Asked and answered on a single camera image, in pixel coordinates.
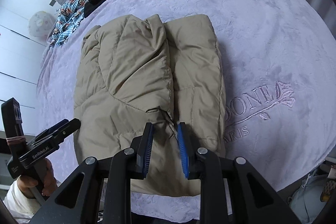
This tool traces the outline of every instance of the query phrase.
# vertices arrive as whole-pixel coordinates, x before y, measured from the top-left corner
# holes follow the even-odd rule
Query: blue patterned fabric
[[[87,0],[69,0],[62,5],[51,35],[50,47],[62,46],[68,41],[68,37],[77,30],[84,18],[83,12],[86,2]]]

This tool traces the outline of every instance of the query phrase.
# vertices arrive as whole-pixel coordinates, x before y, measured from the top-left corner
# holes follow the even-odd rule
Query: embroidered logo
[[[252,89],[250,93],[243,93],[241,97],[235,97],[226,106],[224,142],[231,142],[249,134],[244,122],[252,117],[259,117],[263,121],[271,119],[267,110],[276,105],[283,104],[293,107],[295,98],[290,83],[277,81],[273,85],[262,85]]]

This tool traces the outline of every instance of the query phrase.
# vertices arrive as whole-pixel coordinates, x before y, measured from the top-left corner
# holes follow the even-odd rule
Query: white sleeve
[[[35,214],[41,205],[34,198],[26,198],[17,186],[16,180],[12,183],[5,197],[7,209],[20,214]]]

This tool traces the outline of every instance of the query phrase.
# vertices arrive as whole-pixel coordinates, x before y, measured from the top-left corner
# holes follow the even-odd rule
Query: beige puffer jacket
[[[131,190],[195,196],[199,181],[184,178],[176,125],[191,126],[201,144],[220,149],[225,88],[221,54],[206,15],[162,23],[133,15],[93,27],[84,37],[75,88],[77,160],[104,159],[129,147],[146,122],[156,125],[147,178]]]

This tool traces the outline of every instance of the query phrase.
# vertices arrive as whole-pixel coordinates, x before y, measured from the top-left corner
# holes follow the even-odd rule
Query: bed
[[[335,146],[336,41],[305,0],[108,0],[66,44],[44,52],[37,85],[40,130],[73,118],[85,33],[126,14],[159,14],[162,22],[209,16],[226,86],[226,157],[248,159],[275,190],[310,172]],[[78,165],[72,138],[49,158],[63,181]],[[198,218],[199,197],[132,193],[131,206],[138,214],[186,222]]]

